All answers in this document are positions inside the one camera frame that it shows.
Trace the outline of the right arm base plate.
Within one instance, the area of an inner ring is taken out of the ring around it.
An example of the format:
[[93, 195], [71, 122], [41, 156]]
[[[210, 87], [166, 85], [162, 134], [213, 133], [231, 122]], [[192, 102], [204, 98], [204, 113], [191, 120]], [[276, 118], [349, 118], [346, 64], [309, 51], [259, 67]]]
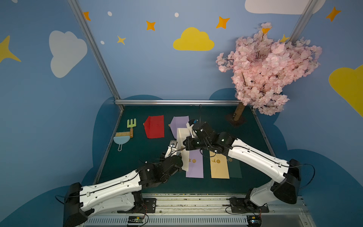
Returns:
[[262, 205], [258, 206], [252, 203], [249, 199], [231, 197], [229, 198], [230, 208], [233, 214], [237, 213], [269, 213], [268, 206]]

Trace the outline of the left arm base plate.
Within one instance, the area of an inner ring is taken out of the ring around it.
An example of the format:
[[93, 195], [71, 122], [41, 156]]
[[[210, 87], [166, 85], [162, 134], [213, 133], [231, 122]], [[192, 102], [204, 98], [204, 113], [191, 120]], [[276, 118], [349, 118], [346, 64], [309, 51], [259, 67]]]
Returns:
[[156, 211], [156, 198], [137, 199], [134, 206], [129, 211], [117, 211], [117, 213], [155, 213]]

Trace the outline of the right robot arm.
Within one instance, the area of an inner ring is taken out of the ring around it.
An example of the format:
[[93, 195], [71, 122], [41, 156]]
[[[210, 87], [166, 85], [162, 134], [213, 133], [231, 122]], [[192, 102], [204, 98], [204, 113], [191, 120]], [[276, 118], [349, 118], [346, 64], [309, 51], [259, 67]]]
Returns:
[[277, 200], [296, 204], [301, 184], [301, 164], [297, 160], [275, 158], [226, 132], [216, 133], [206, 122], [190, 120], [186, 126], [191, 134], [183, 142], [187, 150], [207, 149], [244, 162], [270, 177], [270, 182], [248, 191], [238, 204], [242, 212], [259, 210]]

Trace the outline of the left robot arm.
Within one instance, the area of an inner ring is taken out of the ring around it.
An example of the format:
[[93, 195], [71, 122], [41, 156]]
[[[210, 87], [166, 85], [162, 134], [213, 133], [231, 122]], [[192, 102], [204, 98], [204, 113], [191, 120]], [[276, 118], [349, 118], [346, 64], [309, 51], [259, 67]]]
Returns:
[[174, 155], [104, 183], [72, 184], [64, 197], [63, 226], [79, 226], [96, 214], [142, 212], [145, 206], [141, 190], [166, 183], [182, 165], [182, 158]]

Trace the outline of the red envelope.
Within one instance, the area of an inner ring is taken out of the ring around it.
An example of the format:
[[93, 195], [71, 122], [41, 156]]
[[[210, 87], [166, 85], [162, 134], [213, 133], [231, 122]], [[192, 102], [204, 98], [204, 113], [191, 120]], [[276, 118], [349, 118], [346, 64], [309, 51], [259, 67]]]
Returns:
[[148, 139], [164, 138], [164, 116], [149, 116], [144, 122], [144, 129]]

